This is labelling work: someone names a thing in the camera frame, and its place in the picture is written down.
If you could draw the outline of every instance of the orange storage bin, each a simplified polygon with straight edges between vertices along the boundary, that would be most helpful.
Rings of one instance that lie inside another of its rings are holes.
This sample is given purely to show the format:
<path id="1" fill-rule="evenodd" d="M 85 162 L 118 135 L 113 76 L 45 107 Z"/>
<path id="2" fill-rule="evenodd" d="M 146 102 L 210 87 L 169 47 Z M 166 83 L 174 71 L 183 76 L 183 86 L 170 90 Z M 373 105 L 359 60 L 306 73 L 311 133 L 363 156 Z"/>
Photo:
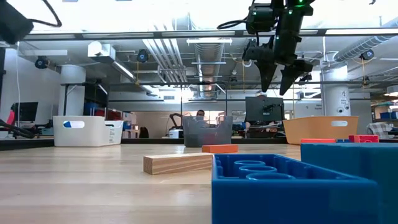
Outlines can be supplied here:
<path id="1" fill-rule="evenodd" d="M 348 139 L 355 135 L 358 116 L 311 116 L 284 121 L 287 142 L 300 144 L 301 139 Z"/>

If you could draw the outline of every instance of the person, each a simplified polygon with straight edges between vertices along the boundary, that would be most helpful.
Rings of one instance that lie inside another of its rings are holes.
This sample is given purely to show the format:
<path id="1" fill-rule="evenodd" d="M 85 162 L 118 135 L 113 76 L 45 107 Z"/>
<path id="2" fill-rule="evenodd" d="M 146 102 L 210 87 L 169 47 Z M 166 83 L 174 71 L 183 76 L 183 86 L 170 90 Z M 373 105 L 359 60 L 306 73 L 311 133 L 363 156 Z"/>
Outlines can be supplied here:
<path id="1" fill-rule="evenodd" d="M 198 110 L 197 116 L 205 116 L 205 111 L 204 110 Z"/>

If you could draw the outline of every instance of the wooden block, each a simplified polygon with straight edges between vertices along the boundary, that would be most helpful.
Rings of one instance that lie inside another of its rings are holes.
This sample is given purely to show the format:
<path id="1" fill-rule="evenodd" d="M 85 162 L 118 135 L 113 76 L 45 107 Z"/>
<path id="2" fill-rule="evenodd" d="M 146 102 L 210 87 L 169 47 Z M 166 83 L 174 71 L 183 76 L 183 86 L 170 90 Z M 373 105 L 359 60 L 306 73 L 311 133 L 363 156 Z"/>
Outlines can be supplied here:
<path id="1" fill-rule="evenodd" d="M 379 142 L 378 135 L 362 134 L 349 136 L 351 142 L 366 143 L 366 142 Z"/>
<path id="2" fill-rule="evenodd" d="M 301 139 L 301 143 L 336 143 L 336 139 Z"/>
<path id="3" fill-rule="evenodd" d="M 202 152 L 210 152 L 210 153 L 231 153 L 238 152 L 238 145 L 214 145 L 214 146 L 202 146 Z"/>
<path id="4" fill-rule="evenodd" d="M 210 153 L 144 156 L 144 172 L 156 175 L 211 169 L 212 163 L 213 155 Z"/>

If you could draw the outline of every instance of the orange block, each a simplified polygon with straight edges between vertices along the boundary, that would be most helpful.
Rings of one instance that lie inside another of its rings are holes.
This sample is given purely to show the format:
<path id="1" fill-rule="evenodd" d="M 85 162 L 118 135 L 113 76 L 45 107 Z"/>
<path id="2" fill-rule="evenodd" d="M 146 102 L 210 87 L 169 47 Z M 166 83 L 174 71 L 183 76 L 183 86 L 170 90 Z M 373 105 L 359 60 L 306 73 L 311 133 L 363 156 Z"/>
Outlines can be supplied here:
<path id="1" fill-rule="evenodd" d="M 214 146 L 202 146 L 202 152 L 209 153 L 230 153 L 230 152 L 238 152 L 238 145 L 214 145 Z"/>
<path id="2" fill-rule="evenodd" d="M 301 143 L 336 143 L 336 139 L 301 139 Z"/>

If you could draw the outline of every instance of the red block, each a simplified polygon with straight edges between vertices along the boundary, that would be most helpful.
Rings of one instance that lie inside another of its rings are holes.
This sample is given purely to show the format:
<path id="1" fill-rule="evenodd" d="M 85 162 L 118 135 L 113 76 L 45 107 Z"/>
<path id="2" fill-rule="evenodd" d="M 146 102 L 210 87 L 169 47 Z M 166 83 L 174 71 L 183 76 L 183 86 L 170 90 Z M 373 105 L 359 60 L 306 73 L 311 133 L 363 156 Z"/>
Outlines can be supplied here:
<path id="1" fill-rule="evenodd" d="M 336 143 L 336 139 L 301 139 L 301 143 Z"/>
<path id="2" fill-rule="evenodd" d="M 370 134 L 364 134 L 364 135 L 350 135 L 349 140 L 351 142 L 357 142 L 357 143 L 365 143 L 365 142 L 379 142 L 379 136 L 377 135 L 370 135 Z"/>

